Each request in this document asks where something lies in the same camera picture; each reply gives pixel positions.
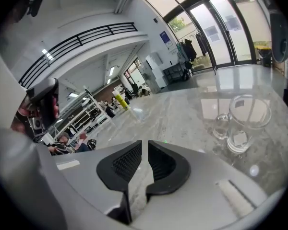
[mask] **black metal railing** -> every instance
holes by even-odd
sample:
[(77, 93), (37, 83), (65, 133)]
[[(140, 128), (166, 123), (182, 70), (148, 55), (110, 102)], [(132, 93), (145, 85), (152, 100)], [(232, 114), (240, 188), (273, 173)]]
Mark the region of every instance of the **black metal railing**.
[(34, 62), (33, 65), (20, 78), (19, 83), (23, 87), (29, 88), (31, 84), (56, 60), (78, 47), (102, 37), (136, 31), (138, 30), (135, 28), (134, 23), (127, 22), (103, 25), (71, 36), (48, 50), (48, 53), (53, 57), (52, 60), (49, 60), (49, 58), (43, 54), (36, 62)]

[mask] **floor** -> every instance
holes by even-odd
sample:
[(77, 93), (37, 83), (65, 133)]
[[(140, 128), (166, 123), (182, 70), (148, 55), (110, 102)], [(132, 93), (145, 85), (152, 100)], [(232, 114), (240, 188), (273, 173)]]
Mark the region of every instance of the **floor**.
[(216, 86), (217, 90), (251, 89), (255, 85), (270, 85), (282, 98), (286, 83), (285, 77), (273, 68), (245, 65), (219, 69), (216, 76), (212, 70), (197, 73), (188, 81), (168, 85), (161, 92), (212, 86)]

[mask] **marble countertop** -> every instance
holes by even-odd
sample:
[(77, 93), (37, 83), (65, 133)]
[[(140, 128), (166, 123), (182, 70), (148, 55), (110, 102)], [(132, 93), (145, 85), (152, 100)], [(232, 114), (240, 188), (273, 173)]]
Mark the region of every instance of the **marble countertop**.
[[(240, 94), (267, 100), (272, 118), (251, 147), (238, 155), (227, 148), (226, 140), (213, 135), (213, 123), (219, 114), (228, 112), (230, 99)], [(214, 154), (252, 178), (267, 195), (288, 182), (288, 108), (269, 86), (236, 91), (203, 87), (155, 94), (132, 100), (130, 110), (114, 117), (113, 122), (115, 125), (109, 123), (92, 135), (97, 139), (96, 149), (131, 140), (143, 141), (143, 161), (139, 167), (142, 172), (137, 172), (134, 176), (137, 179), (130, 182), (131, 202), (144, 194), (145, 187), (137, 186), (139, 181), (147, 185), (153, 182), (147, 162), (148, 140)]]

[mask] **door frame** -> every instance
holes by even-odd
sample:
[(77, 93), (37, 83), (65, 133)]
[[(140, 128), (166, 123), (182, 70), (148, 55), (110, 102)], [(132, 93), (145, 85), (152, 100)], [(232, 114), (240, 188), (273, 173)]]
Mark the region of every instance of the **door frame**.
[[(223, 68), (223, 67), (237, 66), (237, 65), (244, 65), (244, 64), (256, 64), (255, 47), (254, 47), (254, 44), (253, 44), (253, 41), (252, 41), (252, 36), (251, 36), (250, 30), (249, 30), (249, 28), (248, 28), (248, 26), (247, 26), (247, 24), (246, 24), (246, 22), (244, 20), (244, 17), (242, 15), (241, 11), (237, 7), (235, 1), (234, 0), (227, 0), (227, 1), (232, 6), (234, 12), (236, 13), (236, 15), (237, 15), (237, 17), (238, 17), (238, 19), (239, 19), (239, 21), (241, 23), (241, 26), (242, 26), (243, 30), (244, 30), (245, 36), (246, 36), (247, 41), (248, 41), (249, 49), (250, 49), (250, 54), (251, 54), (251, 59), (250, 60), (238, 61), (237, 55), (236, 55), (236, 52), (235, 52), (235, 47), (234, 47), (234, 44), (233, 44), (232, 39), (230, 37), (229, 31), (227, 30), (227, 27), (225, 26), (225, 23), (224, 23), (222, 17), (219, 15), (217, 9), (213, 6), (213, 4), (210, 2), (210, 0), (199, 0), (199, 1), (197, 1), (192, 6), (188, 7), (186, 9), (186, 12), (192, 18), (192, 22), (195, 24), (195, 26), (201, 32), (201, 34), (204, 37), (204, 40), (205, 40), (206, 44), (208, 45), (208, 48), (209, 48), (209, 51), (210, 51), (210, 52), (208, 51), (208, 54), (210, 56), (210, 60), (211, 60), (213, 68), (217, 68), (218, 69), (218, 68)], [(230, 60), (231, 60), (231, 62), (229, 62), (229, 63), (219, 64), (219, 65), (216, 64), (216, 60), (215, 60), (213, 51), (212, 51), (212, 49), (210, 47), (210, 43), (209, 43), (206, 35), (204, 34), (203, 29), (199, 25), (198, 21), (196, 20), (196, 18), (191, 13), (191, 10), (193, 8), (196, 8), (196, 7), (198, 7), (198, 6), (202, 5), (202, 4), (204, 6), (206, 6), (206, 8), (209, 10), (209, 12), (213, 16), (215, 22), (217, 23), (217, 25), (218, 25), (221, 33), (222, 33), (222, 36), (223, 36), (223, 38), (225, 40), (225, 43), (227, 45), (228, 53), (229, 53)]]
[(144, 79), (145, 83), (147, 84), (146, 79), (143, 77), (143, 75), (142, 75), (142, 73), (141, 73), (141, 71), (140, 71), (140, 69), (139, 69), (140, 66), (138, 66), (138, 64), (136, 63), (136, 60), (140, 61), (138, 57), (135, 58), (134, 61), (129, 65), (129, 67), (127, 68), (127, 70), (125, 70), (124, 76), (125, 76), (125, 78), (128, 80), (129, 83), (130, 83), (129, 78), (131, 78), (132, 81), (133, 81), (134, 83), (136, 83), (129, 72), (128, 72), (128, 74), (129, 74), (129, 76), (130, 76), (129, 78), (127, 78), (126, 75), (125, 75), (125, 73), (128, 71), (128, 69), (129, 69), (129, 68), (131, 67), (131, 65), (134, 63), (135, 66), (136, 66), (136, 68), (137, 68), (138, 71), (140, 72), (142, 78)]

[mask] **poster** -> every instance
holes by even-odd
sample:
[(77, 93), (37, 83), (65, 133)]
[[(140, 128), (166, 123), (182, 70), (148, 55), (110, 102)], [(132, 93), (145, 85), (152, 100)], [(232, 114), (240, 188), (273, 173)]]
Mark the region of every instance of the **poster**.
[(163, 42), (165, 43), (166, 47), (169, 48), (170, 46), (172, 46), (172, 42), (171, 40), (169, 39), (167, 33), (165, 31), (163, 31), (161, 34), (160, 34), (160, 37), (162, 38)]

